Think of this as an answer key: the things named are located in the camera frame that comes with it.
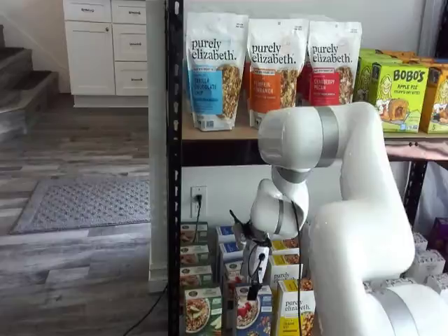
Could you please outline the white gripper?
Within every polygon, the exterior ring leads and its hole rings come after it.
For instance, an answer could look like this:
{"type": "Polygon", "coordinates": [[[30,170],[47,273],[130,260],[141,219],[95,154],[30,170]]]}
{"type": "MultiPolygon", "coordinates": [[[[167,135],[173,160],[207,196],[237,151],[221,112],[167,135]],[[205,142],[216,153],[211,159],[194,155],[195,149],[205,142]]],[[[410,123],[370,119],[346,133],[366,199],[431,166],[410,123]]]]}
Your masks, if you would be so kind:
{"type": "Polygon", "coordinates": [[[244,248],[244,276],[250,284],[247,300],[256,301],[269,260],[271,244],[268,241],[248,241],[244,248]]]}

